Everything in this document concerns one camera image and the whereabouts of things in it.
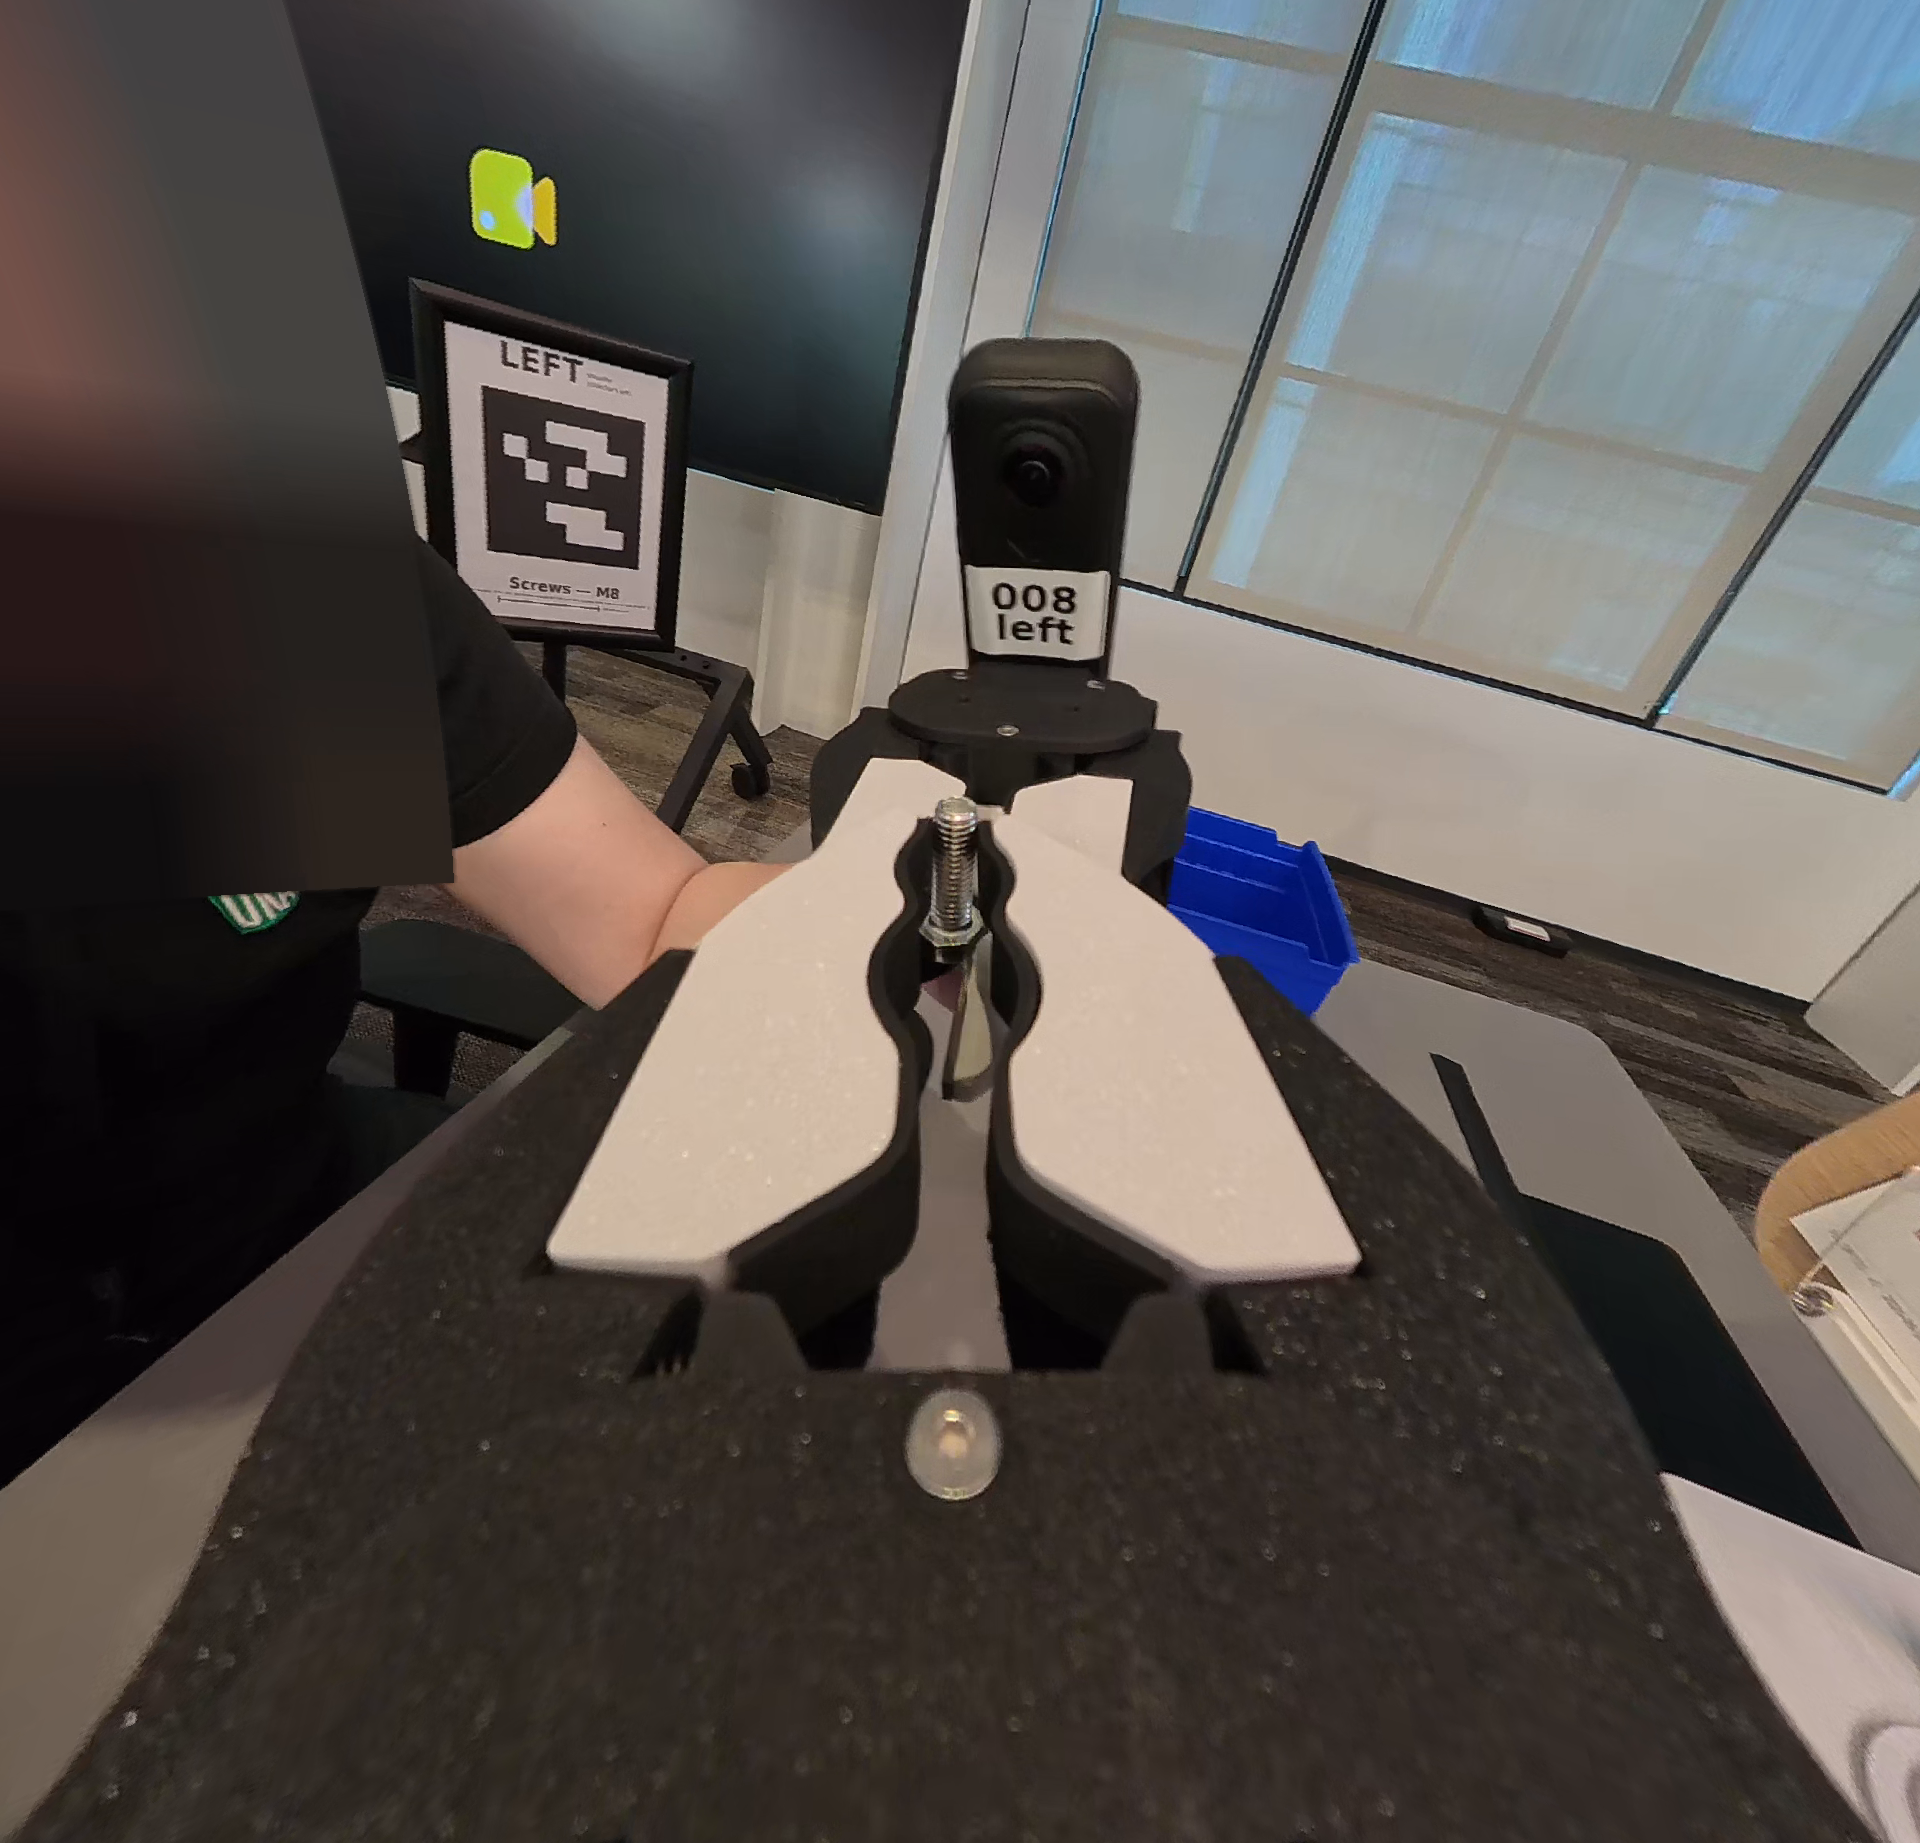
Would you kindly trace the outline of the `black rolling stand base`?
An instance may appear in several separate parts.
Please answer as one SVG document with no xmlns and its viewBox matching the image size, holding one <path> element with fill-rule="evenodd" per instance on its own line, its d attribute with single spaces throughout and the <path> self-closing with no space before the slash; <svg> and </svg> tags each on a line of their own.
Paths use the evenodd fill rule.
<svg viewBox="0 0 1920 1843">
<path fill-rule="evenodd" d="M 615 639 L 539 635 L 535 642 L 539 650 L 539 678 L 559 698 L 564 698 L 570 650 L 591 650 L 631 661 L 650 673 L 690 682 L 707 696 L 700 726 L 693 731 L 657 807 L 657 818 L 665 829 L 683 830 L 726 745 L 738 753 L 730 774 L 732 794 L 753 803 L 773 789 L 773 753 L 753 722 L 754 682 L 746 667 L 690 650 L 637 648 Z"/>
</svg>

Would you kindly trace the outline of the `blue plastic bin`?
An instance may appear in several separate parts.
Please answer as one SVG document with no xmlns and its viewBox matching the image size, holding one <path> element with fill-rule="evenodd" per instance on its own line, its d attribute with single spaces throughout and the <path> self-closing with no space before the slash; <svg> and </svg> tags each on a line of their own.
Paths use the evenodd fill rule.
<svg viewBox="0 0 1920 1843">
<path fill-rule="evenodd" d="M 1203 807 L 1188 810 L 1168 908 L 1217 958 L 1243 958 L 1309 1018 L 1358 960 L 1316 844 L 1284 844 L 1272 829 Z"/>
</svg>

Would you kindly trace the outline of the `black framed marker sign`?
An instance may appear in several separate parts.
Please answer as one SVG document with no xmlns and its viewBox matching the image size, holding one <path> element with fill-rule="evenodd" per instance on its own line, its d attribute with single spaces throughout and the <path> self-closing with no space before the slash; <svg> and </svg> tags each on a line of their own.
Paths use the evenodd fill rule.
<svg viewBox="0 0 1920 1843">
<path fill-rule="evenodd" d="M 426 542 L 517 635 L 669 650 L 693 363 L 409 282 Z"/>
</svg>

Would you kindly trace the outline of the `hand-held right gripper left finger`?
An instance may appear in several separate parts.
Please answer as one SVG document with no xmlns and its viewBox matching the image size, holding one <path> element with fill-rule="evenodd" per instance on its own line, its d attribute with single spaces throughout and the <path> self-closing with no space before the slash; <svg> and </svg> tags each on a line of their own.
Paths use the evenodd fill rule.
<svg viewBox="0 0 1920 1843">
<path fill-rule="evenodd" d="M 839 827 L 700 940 L 553 1226 L 553 1266 L 719 1285 L 890 1144 L 901 1056 L 871 958 L 916 829 Z"/>
</svg>

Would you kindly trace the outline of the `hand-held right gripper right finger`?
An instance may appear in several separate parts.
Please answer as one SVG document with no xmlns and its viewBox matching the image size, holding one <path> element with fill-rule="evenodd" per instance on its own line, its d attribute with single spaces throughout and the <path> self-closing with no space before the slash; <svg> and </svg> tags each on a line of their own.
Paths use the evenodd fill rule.
<svg viewBox="0 0 1920 1843">
<path fill-rule="evenodd" d="M 1198 1286 L 1347 1278 L 1358 1246 L 1214 957 L 1117 869 L 991 829 L 1017 1176 Z"/>
</svg>

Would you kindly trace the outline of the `large black wall screen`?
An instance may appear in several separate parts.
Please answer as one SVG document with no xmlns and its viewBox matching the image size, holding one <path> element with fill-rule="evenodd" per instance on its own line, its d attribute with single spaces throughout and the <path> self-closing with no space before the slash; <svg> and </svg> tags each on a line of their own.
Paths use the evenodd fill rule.
<svg viewBox="0 0 1920 1843">
<path fill-rule="evenodd" d="M 285 0 L 387 382 L 407 286 L 693 365 L 698 471 L 878 512 L 970 0 Z"/>
</svg>

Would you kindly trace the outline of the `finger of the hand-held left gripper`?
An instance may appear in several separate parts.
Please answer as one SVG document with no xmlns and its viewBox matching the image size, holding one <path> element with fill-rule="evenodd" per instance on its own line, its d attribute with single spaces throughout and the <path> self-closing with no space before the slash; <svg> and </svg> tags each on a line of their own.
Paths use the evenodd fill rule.
<svg viewBox="0 0 1920 1843">
<path fill-rule="evenodd" d="M 831 862 L 894 865 L 942 800 L 962 798 L 965 783 L 922 761 L 875 758 L 857 775 L 848 800 L 817 837 Z"/>
<path fill-rule="evenodd" d="M 1017 1087 L 1031 1098 L 1124 1098 L 1165 1055 L 1172 922 L 1122 871 L 1131 780 L 1061 778 L 1020 789 L 1008 807 L 977 803 L 975 916 L 987 935 L 965 960 L 949 1033 L 949 1095 L 991 1088 L 987 1000 L 977 957 L 991 912 L 1011 908 Z"/>
</svg>

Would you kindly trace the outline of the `white framed glass door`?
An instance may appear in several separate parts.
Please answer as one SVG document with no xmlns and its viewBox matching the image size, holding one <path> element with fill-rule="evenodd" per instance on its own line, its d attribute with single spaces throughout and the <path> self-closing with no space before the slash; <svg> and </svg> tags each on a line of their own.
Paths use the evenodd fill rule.
<svg viewBox="0 0 1920 1843">
<path fill-rule="evenodd" d="M 981 0 L 927 292 L 1139 374 L 1195 798 L 1814 1000 L 1914 886 L 1914 0 Z"/>
</svg>

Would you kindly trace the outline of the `wooden instruction board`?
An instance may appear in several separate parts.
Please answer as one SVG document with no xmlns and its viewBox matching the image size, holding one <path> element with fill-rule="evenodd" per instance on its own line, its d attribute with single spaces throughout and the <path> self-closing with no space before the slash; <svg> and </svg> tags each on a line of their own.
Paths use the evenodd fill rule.
<svg viewBox="0 0 1920 1843">
<path fill-rule="evenodd" d="M 1909 1474 L 1918 1474 L 1918 1092 L 1790 1156 L 1757 1257 Z"/>
</svg>

